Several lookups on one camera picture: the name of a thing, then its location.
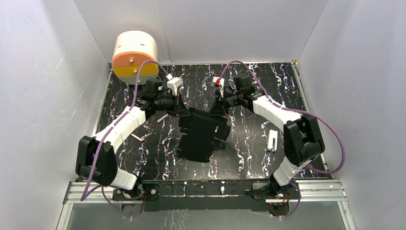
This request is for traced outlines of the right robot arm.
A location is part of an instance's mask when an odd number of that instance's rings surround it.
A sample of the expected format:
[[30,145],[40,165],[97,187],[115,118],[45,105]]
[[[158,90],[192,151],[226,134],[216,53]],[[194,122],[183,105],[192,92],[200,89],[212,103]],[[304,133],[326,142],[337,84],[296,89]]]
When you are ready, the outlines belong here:
[[254,188],[247,195],[283,198],[292,187],[296,175],[312,160],[325,151],[318,120],[313,115],[289,111],[271,102],[265,91],[257,90],[249,74],[234,77],[235,87],[226,87],[225,80],[213,77],[215,102],[210,116],[227,115],[231,107],[242,106],[274,124],[283,134],[284,158],[271,174],[270,182],[262,188]]

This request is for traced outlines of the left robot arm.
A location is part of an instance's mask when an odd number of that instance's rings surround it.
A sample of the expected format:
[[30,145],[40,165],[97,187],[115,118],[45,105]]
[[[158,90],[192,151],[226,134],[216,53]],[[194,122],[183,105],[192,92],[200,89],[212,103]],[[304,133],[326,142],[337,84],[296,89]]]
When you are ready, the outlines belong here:
[[148,79],[136,95],[134,106],[127,106],[121,115],[93,137],[83,136],[79,141],[75,173],[104,187],[124,191],[130,199],[143,193],[140,176],[120,169],[115,154],[124,141],[157,111],[170,116],[189,116],[180,88],[183,79],[175,77],[168,82]]

